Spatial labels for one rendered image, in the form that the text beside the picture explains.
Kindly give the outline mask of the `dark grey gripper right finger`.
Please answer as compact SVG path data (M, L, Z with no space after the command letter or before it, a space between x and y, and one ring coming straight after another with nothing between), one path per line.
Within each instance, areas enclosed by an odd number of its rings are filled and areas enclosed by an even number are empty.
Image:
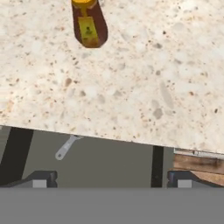
M222 188L222 185L201 179L191 171L168 171L168 188Z

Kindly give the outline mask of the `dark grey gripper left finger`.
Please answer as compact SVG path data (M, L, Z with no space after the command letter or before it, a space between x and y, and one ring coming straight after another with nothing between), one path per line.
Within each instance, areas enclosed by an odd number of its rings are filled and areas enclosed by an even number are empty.
M26 178L14 181L1 188L57 188L58 173L56 171L34 171Z

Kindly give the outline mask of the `yellow kitchen tool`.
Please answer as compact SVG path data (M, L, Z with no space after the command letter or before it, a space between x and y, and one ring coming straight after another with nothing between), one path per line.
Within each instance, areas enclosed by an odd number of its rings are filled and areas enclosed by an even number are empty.
M96 48L99 38L94 19L88 15L96 0L71 0L73 6L73 26L77 40L86 48Z

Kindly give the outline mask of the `brown oval board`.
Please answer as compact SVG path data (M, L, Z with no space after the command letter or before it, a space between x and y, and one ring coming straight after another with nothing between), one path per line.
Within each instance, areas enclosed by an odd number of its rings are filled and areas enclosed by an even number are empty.
M99 38L99 45L96 48L100 48L108 39L108 27L99 0L96 0L96 4L87 10L87 14L94 19L94 25Z

